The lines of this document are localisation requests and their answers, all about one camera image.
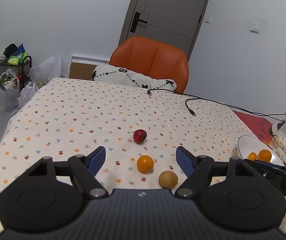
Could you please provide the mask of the small yellow-orange kumquat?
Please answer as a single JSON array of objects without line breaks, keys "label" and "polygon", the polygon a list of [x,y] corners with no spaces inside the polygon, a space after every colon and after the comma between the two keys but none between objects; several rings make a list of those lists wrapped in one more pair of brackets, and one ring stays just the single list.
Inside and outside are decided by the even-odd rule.
[{"label": "small yellow-orange kumquat", "polygon": [[257,154],[255,152],[251,152],[248,157],[248,160],[255,161],[257,159]]}]

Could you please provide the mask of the red plum fruit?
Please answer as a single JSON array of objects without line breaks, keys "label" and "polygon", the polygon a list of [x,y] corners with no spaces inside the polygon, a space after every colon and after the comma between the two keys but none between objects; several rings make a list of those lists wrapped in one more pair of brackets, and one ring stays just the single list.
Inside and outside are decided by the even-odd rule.
[{"label": "red plum fruit", "polygon": [[133,140],[137,144],[142,144],[147,138],[147,132],[143,129],[137,129],[133,132]]}]

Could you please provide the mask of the small white wall plate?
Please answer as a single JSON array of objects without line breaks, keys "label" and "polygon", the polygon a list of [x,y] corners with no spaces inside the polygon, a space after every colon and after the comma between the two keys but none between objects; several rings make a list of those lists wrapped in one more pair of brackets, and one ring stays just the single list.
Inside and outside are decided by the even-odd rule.
[{"label": "small white wall plate", "polygon": [[211,17],[210,16],[207,16],[204,20],[205,23],[210,23],[210,20],[211,20]]}]

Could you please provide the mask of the white light switch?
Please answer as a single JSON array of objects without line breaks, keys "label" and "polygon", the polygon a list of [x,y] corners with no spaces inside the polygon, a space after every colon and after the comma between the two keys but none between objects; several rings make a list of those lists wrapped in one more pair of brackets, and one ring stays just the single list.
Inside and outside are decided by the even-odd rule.
[{"label": "white light switch", "polygon": [[260,33],[260,27],[261,27],[261,23],[260,23],[260,22],[255,22],[255,21],[253,21],[253,22],[251,23],[250,32],[251,32],[251,33],[258,34],[258,33]]}]

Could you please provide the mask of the floral white tablecloth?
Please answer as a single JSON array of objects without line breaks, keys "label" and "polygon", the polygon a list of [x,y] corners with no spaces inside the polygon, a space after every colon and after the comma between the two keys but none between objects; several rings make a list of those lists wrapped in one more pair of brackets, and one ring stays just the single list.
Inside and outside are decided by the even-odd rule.
[{"label": "floral white tablecloth", "polygon": [[[217,161],[236,156],[237,141],[251,130],[228,107],[205,100],[111,83],[52,79],[9,121],[0,141],[0,192],[36,161],[50,156],[66,161],[99,146],[106,161],[96,179],[108,190],[157,189],[161,172],[185,175],[176,149]],[[133,132],[143,129],[142,144]],[[138,170],[142,155],[154,160],[148,173]]]}]

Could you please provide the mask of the red paper mat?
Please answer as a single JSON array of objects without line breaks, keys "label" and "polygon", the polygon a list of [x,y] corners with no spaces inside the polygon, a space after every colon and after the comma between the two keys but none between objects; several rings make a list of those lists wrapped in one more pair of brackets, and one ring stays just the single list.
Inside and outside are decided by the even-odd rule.
[{"label": "red paper mat", "polygon": [[250,115],[234,111],[234,113],[245,123],[246,126],[265,145],[269,145],[272,140],[272,123],[263,117]]}]

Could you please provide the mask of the brown cardboard framed board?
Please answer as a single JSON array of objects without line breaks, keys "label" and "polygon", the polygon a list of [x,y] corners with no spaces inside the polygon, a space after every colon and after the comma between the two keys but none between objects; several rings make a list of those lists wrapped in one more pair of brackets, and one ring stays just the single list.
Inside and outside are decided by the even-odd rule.
[{"label": "brown cardboard framed board", "polygon": [[71,79],[90,80],[97,66],[108,63],[109,60],[106,59],[72,55],[68,67],[68,77]]}]

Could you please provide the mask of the orange leather chair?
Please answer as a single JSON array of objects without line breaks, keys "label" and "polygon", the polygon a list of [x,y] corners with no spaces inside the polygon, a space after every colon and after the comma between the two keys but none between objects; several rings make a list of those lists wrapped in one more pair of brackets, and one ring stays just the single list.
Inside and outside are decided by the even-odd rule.
[{"label": "orange leather chair", "polygon": [[187,57],[181,49],[145,37],[128,38],[112,53],[109,64],[153,79],[171,79],[179,93],[189,80]]}]

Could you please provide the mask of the white black-patterned cushion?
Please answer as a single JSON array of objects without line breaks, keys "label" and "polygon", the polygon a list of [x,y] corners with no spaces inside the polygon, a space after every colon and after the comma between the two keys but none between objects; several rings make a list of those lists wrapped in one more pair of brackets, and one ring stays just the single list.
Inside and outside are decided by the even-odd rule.
[{"label": "white black-patterned cushion", "polygon": [[97,66],[94,69],[91,81],[146,89],[162,88],[175,91],[177,88],[177,84],[171,79],[153,79],[144,74],[108,64]]}]

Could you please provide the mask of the small round orange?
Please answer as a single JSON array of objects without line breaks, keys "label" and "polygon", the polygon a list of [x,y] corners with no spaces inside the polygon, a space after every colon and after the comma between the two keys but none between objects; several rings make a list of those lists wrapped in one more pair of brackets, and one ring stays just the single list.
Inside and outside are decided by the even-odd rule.
[{"label": "small round orange", "polygon": [[137,160],[136,165],[140,172],[148,173],[154,167],[154,160],[148,155],[142,155]]}]

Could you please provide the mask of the brown longan fruit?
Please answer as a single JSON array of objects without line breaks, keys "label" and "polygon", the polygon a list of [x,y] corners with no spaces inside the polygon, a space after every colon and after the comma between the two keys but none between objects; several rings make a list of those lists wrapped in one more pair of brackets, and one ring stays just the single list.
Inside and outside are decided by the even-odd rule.
[{"label": "brown longan fruit", "polygon": [[172,171],[161,172],[158,183],[163,188],[172,189],[178,184],[178,176]]}]

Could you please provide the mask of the clear plastic bag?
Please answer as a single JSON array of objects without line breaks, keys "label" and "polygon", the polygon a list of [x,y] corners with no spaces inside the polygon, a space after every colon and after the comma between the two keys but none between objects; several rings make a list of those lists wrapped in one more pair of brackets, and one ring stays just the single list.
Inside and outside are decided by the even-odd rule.
[{"label": "clear plastic bag", "polygon": [[68,77],[68,68],[60,54],[55,55],[30,69],[30,78],[39,87],[47,85],[53,78]]}]

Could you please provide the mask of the bag of white snacks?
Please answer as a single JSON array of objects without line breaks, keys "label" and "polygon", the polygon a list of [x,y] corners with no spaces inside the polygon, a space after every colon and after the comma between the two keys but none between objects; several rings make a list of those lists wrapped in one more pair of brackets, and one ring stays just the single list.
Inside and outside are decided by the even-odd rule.
[{"label": "bag of white snacks", "polygon": [[286,138],[279,135],[275,135],[270,142],[270,147],[276,152],[278,157],[286,161]]}]

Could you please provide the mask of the white plate blue rim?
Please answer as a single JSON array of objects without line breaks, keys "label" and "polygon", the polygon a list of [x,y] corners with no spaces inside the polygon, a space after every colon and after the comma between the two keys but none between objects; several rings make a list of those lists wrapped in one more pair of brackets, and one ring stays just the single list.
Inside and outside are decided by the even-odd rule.
[{"label": "white plate blue rim", "polygon": [[247,159],[252,152],[258,154],[261,150],[269,150],[272,153],[271,163],[284,166],[280,158],[263,142],[250,135],[242,135],[238,139],[238,155],[241,159]]}]

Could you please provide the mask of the orange tangerine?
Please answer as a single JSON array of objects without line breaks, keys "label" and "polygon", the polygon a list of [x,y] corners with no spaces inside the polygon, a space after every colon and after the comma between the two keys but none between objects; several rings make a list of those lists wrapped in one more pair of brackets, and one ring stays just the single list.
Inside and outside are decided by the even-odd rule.
[{"label": "orange tangerine", "polygon": [[263,162],[270,162],[272,159],[272,153],[269,150],[261,150],[257,155],[257,160]]}]

